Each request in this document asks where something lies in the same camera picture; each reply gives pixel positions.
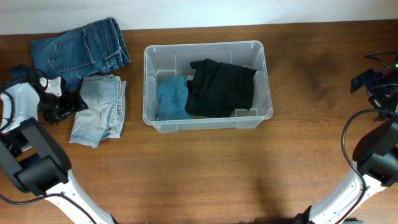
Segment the blue denim garment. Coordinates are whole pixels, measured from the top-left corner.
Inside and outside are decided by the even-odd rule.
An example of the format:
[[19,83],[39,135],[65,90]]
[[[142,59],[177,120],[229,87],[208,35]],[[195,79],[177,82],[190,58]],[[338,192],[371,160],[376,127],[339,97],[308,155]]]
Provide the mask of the blue denim garment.
[[172,76],[158,82],[158,120],[192,119],[186,112],[188,100],[187,79],[184,76]]

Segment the dark blue jeans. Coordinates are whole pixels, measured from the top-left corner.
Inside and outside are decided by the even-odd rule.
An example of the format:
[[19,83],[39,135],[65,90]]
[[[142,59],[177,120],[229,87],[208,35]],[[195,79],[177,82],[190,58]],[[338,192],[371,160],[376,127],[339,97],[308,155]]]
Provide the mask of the dark blue jeans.
[[113,17],[30,42],[34,67],[46,78],[62,77],[68,90],[84,77],[107,75],[131,63],[119,24]]

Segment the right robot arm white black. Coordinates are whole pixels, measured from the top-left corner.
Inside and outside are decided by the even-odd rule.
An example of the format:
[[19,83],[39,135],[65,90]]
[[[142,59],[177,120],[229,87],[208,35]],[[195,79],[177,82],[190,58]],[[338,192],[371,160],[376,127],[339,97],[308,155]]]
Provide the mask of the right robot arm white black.
[[[397,183],[397,66],[387,69],[370,69],[351,80],[351,92],[364,86],[373,106],[352,115],[343,129],[341,148],[351,169],[330,195],[297,214],[292,223],[344,223],[368,198]],[[345,146],[348,128],[368,112],[377,113],[382,124],[358,142],[350,157]]]

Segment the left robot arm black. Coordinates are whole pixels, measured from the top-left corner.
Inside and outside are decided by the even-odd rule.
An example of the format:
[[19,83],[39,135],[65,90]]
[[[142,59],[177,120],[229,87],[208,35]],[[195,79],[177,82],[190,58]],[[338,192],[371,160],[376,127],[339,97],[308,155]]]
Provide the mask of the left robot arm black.
[[14,186],[34,194],[26,201],[1,197],[12,205],[47,200],[73,223],[115,223],[82,189],[67,153],[46,131],[71,114],[87,109],[62,77],[49,78],[38,68],[18,65],[1,85],[1,169]]

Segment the light grey jeans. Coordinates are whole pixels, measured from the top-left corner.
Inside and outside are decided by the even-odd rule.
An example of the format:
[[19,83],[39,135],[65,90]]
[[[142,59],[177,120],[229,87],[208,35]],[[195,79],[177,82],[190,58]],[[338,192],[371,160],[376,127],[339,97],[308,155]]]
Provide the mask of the light grey jeans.
[[76,113],[70,143],[98,147],[104,139],[119,139],[126,109],[126,82],[119,76],[85,77],[80,96],[88,108]]

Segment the black garment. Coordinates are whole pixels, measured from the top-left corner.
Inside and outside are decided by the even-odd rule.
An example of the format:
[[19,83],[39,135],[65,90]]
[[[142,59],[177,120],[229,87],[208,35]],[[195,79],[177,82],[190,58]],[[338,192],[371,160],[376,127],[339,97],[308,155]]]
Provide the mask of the black garment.
[[195,70],[192,80],[195,96],[232,108],[251,109],[256,74],[254,69],[209,58],[190,62],[190,66]]

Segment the clear plastic storage container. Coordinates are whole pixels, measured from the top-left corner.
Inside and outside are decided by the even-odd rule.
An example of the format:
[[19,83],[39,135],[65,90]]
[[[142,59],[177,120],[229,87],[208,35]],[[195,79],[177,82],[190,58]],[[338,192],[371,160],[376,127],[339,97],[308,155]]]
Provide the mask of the clear plastic storage container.
[[[195,71],[191,68],[190,62],[206,58],[256,70],[252,108],[236,109],[228,118],[196,116],[192,119],[160,121],[158,83],[173,76],[186,76],[191,79]],[[264,46],[260,41],[150,45],[144,51],[142,118],[159,133],[197,129],[253,129],[270,119],[273,112]]]

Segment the dark navy garment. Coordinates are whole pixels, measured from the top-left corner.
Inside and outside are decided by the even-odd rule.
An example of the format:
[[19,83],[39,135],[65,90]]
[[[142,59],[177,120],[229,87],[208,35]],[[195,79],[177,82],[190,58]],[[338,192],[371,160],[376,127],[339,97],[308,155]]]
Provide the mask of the dark navy garment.
[[187,81],[188,98],[185,111],[196,116],[206,116],[209,118],[230,117],[234,108],[224,103],[200,98],[193,93],[192,81]]

